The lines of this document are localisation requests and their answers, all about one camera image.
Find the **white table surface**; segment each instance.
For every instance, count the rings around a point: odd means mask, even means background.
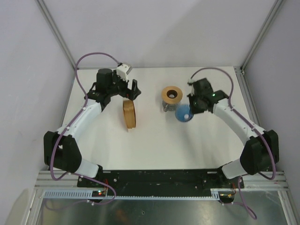
[[[246,105],[233,67],[220,67],[234,81],[232,103],[247,118]],[[82,157],[102,165],[105,170],[125,169],[204,169],[217,168],[240,157],[243,145],[236,134],[210,112],[197,114],[186,123],[176,120],[174,112],[162,109],[161,91],[178,86],[183,91],[182,103],[188,103],[187,81],[199,67],[134,68],[129,80],[136,79],[142,94],[134,101],[136,128],[127,130],[120,96],[84,131],[78,146]],[[89,90],[96,81],[97,70],[79,70],[79,79]],[[194,80],[206,77],[214,91],[230,92],[230,81],[221,72],[205,70]],[[64,123],[82,105],[83,93],[75,81]]]

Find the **gray wall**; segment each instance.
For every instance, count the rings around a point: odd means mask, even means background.
[[[240,65],[275,0],[45,0],[73,57],[134,67]],[[89,57],[81,67],[112,66]]]
[[[279,135],[279,168],[300,210],[300,1],[287,0],[246,68],[262,125]]]
[[[33,0],[0,3],[0,224],[44,166],[43,135],[55,130],[72,69]]]

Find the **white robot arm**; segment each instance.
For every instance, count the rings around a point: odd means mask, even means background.
[[[206,78],[189,82],[192,91],[188,95],[192,114],[209,111],[222,119],[240,138],[244,150],[239,159],[221,167],[227,179],[244,174],[253,175],[271,166],[270,155],[262,142],[263,137],[273,156],[274,162],[279,161],[278,135],[273,130],[266,131],[254,122],[239,116],[230,107],[228,96],[221,90],[213,91]]]
[[[44,161],[47,165],[51,163],[53,148],[59,138],[56,149],[54,167],[70,173],[77,173],[94,178],[99,168],[102,167],[82,159],[77,141],[82,132],[110,103],[111,97],[120,95],[130,100],[135,100],[141,94],[137,87],[137,81],[132,81],[132,88],[128,88],[128,74],[132,70],[129,64],[121,63],[115,70],[100,69],[97,73],[97,81],[93,83],[87,93],[88,101],[82,111],[68,127],[68,123],[57,129],[56,132],[48,131],[44,136]]]

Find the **metal panel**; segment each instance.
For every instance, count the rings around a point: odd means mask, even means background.
[[[116,200],[108,205],[91,206],[90,203],[73,205],[66,210],[49,211],[42,208],[38,225],[286,225],[284,211],[277,191],[244,192],[248,206],[257,214],[254,221],[238,205],[222,206],[218,201],[152,201]],[[53,199],[49,208],[68,206],[77,200]]]

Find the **purple cable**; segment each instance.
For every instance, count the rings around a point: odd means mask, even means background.
[[[274,158],[273,158],[273,155],[272,155],[272,152],[271,152],[271,149],[266,141],[266,139],[262,136],[261,133],[259,133],[259,131],[242,115],[240,114],[236,109],[234,109],[232,103],[231,103],[231,98],[232,98],[232,95],[233,95],[233,88],[234,88],[234,84],[233,84],[233,79],[231,78],[231,76],[224,70],[222,69],[219,69],[219,68],[216,68],[216,67],[205,67],[205,68],[201,68],[199,70],[197,70],[196,72],[194,72],[194,74],[191,76],[191,79],[193,79],[193,77],[199,73],[200,71],[202,70],[206,70],[206,69],[214,69],[214,70],[218,70],[218,71],[221,71],[222,73],[224,73],[225,75],[228,76],[230,82],[231,82],[231,90],[230,90],[230,94],[229,94],[229,98],[228,98],[228,104],[229,104],[229,107],[232,111],[234,111],[235,114],[238,115],[238,117],[240,117],[245,123],[247,123],[247,125],[261,138],[263,144],[266,146],[267,148],[267,151],[268,151],[268,154],[269,154],[269,157],[271,159],[271,164],[272,164],[272,176],[271,177],[267,177],[266,175],[262,174],[261,172],[259,172],[260,175],[262,175],[264,178],[268,179],[268,180],[273,180],[276,176],[276,167],[275,167],[275,161],[274,161]],[[246,204],[246,201],[244,199],[244,196],[242,195],[241,193],[241,188],[240,188],[240,179],[242,178],[242,176],[239,176],[239,179],[238,179],[238,187],[239,187],[239,193],[240,193],[240,198],[242,200],[243,203],[239,203],[239,202],[234,202],[233,204],[237,204],[237,205],[241,205],[241,206],[244,206],[246,211],[248,212],[248,214],[253,218],[253,219],[257,219],[257,216],[256,214],[253,212],[252,209],[250,209],[247,204]]]
[[[113,59],[117,64],[120,64],[120,62],[117,61],[113,56],[111,56],[111,55],[109,55],[109,54],[107,54],[107,53],[104,53],[104,52],[92,52],[92,53],[88,53],[88,54],[82,56],[82,57],[77,61],[76,65],[75,65],[75,77],[76,77],[76,80],[77,80],[77,82],[78,82],[79,87],[81,88],[81,90],[82,90],[83,93],[84,93],[85,101],[84,101],[84,104],[83,104],[83,107],[81,108],[81,110],[80,110],[80,111],[76,114],[76,116],[68,123],[68,125],[66,126],[66,128],[61,132],[61,134],[59,135],[59,137],[57,138],[57,140],[56,140],[56,142],[55,142],[55,145],[54,145],[54,148],[53,148],[53,151],[52,151],[52,155],[51,155],[51,161],[50,161],[50,174],[51,174],[51,177],[52,177],[53,180],[60,180],[61,178],[63,178],[65,175],[68,174],[68,172],[65,172],[65,173],[63,173],[59,178],[56,178],[56,177],[54,176],[54,171],[53,171],[54,157],[55,157],[55,153],[56,153],[57,147],[58,147],[58,145],[59,145],[59,143],[60,143],[60,140],[62,139],[63,135],[64,135],[65,132],[67,131],[67,127],[70,127],[70,126],[74,123],[74,121],[78,118],[78,116],[83,112],[83,108],[84,108],[84,107],[87,105],[87,103],[88,103],[88,95],[87,95],[86,91],[84,90],[83,86],[81,85],[81,83],[80,83],[80,81],[79,81],[77,70],[78,70],[78,64],[80,63],[80,61],[83,60],[85,57],[90,56],[90,55],[106,55],[106,56],[110,57],[111,59]],[[108,203],[110,203],[111,201],[113,201],[113,200],[116,198],[116,196],[117,196],[116,191],[113,189],[113,187],[109,186],[108,184],[105,184],[105,183],[103,183],[103,182],[100,182],[100,181],[98,181],[98,180],[92,179],[92,178],[87,177],[87,176],[82,176],[82,175],[77,174],[77,173],[74,173],[74,175],[77,175],[77,176],[80,176],[80,177],[89,179],[89,180],[91,180],[91,181],[93,181],[93,182],[96,182],[96,183],[98,183],[98,184],[104,185],[104,186],[110,188],[110,189],[113,191],[114,197],[113,197],[111,200],[109,200],[109,201],[107,201],[107,202],[104,202],[104,203],[96,203],[96,202],[95,202],[95,204],[97,204],[97,205],[108,204]]]

